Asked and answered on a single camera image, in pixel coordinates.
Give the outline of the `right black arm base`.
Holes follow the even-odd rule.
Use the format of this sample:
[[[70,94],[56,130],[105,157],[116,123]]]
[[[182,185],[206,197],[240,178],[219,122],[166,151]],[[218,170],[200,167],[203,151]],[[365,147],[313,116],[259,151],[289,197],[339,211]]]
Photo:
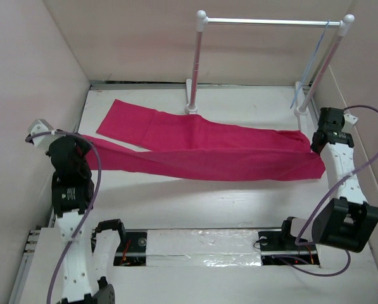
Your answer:
[[[316,246],[295,244],[299,226],[304,220],[288,217],[280,227],[258,230],[258,239],[253,247],[260,251],[261,264],[272,265],[320,265]]]

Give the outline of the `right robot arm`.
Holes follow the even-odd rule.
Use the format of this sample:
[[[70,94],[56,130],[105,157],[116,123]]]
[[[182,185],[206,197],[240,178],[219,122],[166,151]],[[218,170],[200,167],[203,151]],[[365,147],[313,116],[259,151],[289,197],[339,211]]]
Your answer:
[[[360,187],[355,169],[352,135],[344,129],[344,111],[321,108],[312,151],[317,153],[327,174],[328,204],[312,222],[314,243],[359,253],[378,223],[378,208],[370,206]]]

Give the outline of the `pink trousers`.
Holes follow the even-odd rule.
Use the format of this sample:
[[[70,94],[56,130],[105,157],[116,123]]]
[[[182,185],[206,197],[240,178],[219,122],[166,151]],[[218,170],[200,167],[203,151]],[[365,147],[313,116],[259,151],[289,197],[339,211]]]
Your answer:
[[[299,181],[325,171],[298,130],[252,129],[115,100],[92,138],[91,169],[201,181]]]

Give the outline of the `silver taped centre panel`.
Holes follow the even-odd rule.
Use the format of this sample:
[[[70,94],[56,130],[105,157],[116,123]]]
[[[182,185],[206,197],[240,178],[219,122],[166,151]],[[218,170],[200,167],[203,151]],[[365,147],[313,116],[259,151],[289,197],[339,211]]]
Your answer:
[[[259,267],[255,229],[149,230],[148,267]]]

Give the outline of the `white clothes rack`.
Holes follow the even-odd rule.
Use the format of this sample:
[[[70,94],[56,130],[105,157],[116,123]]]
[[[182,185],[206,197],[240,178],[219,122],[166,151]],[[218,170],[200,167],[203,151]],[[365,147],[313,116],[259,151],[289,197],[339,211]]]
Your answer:
[[[330,21],[328,29],[336,29],[334,42],[328,47],[323,61],[318,66],[317,74],[313,80],[312,86],[304,99],[304,94],[300,91],[297,97],[296,104],[293,107],[294,115],[298,121],[298,128],[302,132],[308,131],[308,105],[319,86],[322,77],[328,69],[331,60],[333,59],[342,39],[348,33],[350,27],[355,21],[355,16],[347,14],[340,21]],[[194,62],[192,65],[192,76],[186,80],[186,96],[187,104],[185,112],[188,115],[194,115],[198,112],[196,104],[196,93],[198,87],[199,63],[201,54],[201,43],[203,32],[207,25],[252,25],[252,26],[273,26],[273,27],[311,27],[311,28],[325,28],[327,21],[313,21],[313,20],[273,20],[273,19],[249,19],[249,18],[212,18],[203,10],[196,13],[196,39],[194,48]]]

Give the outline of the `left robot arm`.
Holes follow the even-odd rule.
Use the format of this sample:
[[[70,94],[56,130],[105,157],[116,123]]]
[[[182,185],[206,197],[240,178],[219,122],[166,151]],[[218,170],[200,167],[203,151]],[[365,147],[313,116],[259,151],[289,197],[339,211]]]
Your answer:
[[[127,235],[119,218],[99,222],[96,227],[87,223],[100,185],[92,181],[86,160],[88,152],[95,150],[91,142],[70,134],[54,140],[47,151],[54,167],[53,212],[63,242],[47,303],[53,302],[57,279],[62,283],[60,303],[115,302],[110,272],[115,253],[127,245]]]

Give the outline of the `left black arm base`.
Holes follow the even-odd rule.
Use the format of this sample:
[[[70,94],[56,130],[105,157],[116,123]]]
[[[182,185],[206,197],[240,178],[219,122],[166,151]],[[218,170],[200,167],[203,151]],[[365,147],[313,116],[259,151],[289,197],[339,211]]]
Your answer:
[[[120,243],[115,253],[114,266],[136,267],[146,265],[148,231],[126,229],[120,219],[104,220],[98,223],[91,235],[91,249],[94,253],[98,234],[103,231],[117,231]]]

